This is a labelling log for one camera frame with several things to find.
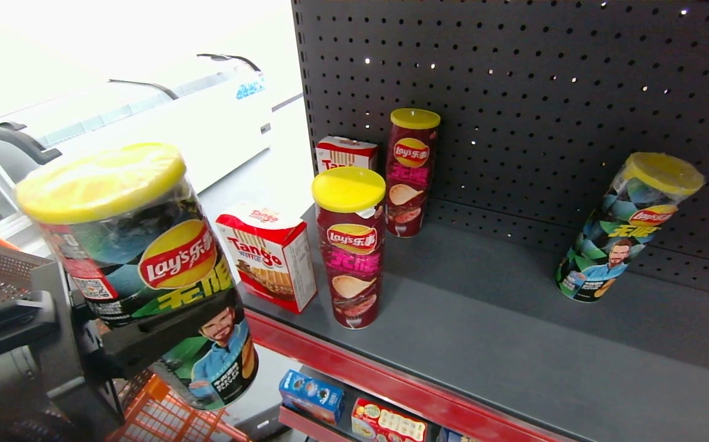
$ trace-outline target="red chip can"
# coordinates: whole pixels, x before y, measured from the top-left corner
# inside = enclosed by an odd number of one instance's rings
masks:
[[[358,167],[334,168],[313,179],[319,244],[335,320],[349,329],[379,314],[384,262],[384,179]]]
[[[387,230],[399,238],[418,234],[428,201],[441,117],[423,109],[395,109],[387,149]]]

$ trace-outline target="gray shelf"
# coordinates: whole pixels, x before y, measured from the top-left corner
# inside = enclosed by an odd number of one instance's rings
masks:
[[[627,273],[579,304],[554,288],[560,255],[431,223],[388,238],[380,316],[346,330],[310,230],[318,296],[248,308],[567,436],[709,441],[709,293]]]

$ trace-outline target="freezer handle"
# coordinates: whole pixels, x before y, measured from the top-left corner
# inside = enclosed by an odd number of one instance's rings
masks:
[[[2,123],[1,125],[0,140],[17,146],[17,148],[21,149],[23,153],[28,154],[29,158],[32,158],[32,160],[39,165],[45,165],[51,160],[54,160],[62,155],[59,150],[47,150],[46,148],[43,148],[43,145],[37,142],[35,138],[32,138],[28,134],[18,130],[12,129],[17,128],[17,126],[12,125],[12,123]]]

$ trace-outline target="snack box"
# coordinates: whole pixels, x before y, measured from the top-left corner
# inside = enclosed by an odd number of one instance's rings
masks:
[[[428,431],[427,422],[362,397],[352,410],[352,433],[361,440],[424,442]]]
[[[477,442],[477,440],[456,433],[449,428],[442,428],[436,442]]]
[[[278,388],[284,405],[335,425],[343,413],[343,390],[295,370],[289,370]]]
[[[316,160],[319,171],[357,166],[376,170],[376,157],[379,146],[370,142],[358,142],[343,137],[324,137],[316,145]]]
[[[242,202],[217,218],[248,292],[299,313],[316,294],[305,221]]]

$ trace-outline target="red shelf edge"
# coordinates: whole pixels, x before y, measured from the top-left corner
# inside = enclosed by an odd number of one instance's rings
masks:
[[[267,349],[474,439],[508,442],[570,440],[313,338],[253,310],[246,309],[246,316],[254,341]]]
[[[312,419],[308,419],[291,409],[285,408],[285,406],[281,406],[281,413],[278,414],[278,420],[282,424],[294,428],[300,433],[311,436],[316,440],[323,440],[324,442],[351,442],[354,440],[343,437],[335,433],[335,431],[326,428],[326,426]]]

